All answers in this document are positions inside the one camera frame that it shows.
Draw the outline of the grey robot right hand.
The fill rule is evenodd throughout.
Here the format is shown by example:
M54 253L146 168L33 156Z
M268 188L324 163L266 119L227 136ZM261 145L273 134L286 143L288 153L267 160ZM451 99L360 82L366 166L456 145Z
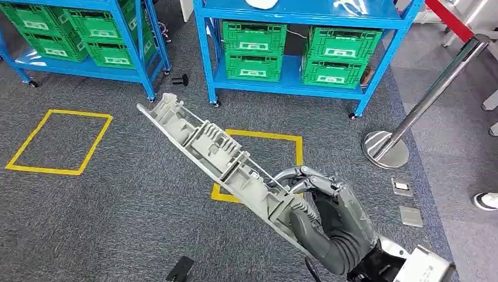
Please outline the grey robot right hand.
M278 184L289 186L292 193L312 194L322 231L301 210L290 213L291 229L299 244L331 273L349 273L377 245L379 239L370 218L338 174L296 166L280 171L267 182L270 187Z

